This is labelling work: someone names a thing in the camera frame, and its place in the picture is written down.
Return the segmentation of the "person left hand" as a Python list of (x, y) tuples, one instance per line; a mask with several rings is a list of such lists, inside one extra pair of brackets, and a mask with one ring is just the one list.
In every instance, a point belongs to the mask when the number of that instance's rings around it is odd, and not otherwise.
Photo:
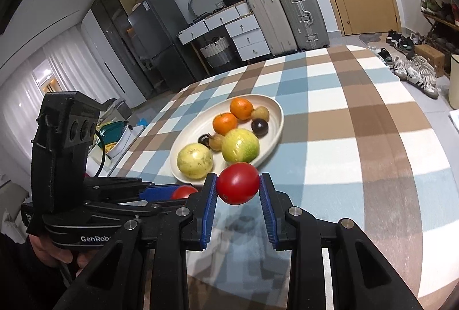
[[(58, 248), (47, 236), (29, 235), (29, 241), (36, 257), (47, 266), (57, 266), (58, 263), (69, 264), (73, 261), (73, 255), (68, 249)], [(98, 253), (97, 250), (89, 250), (80, 253), (77, 257), (79, 272), (81, 272)]]

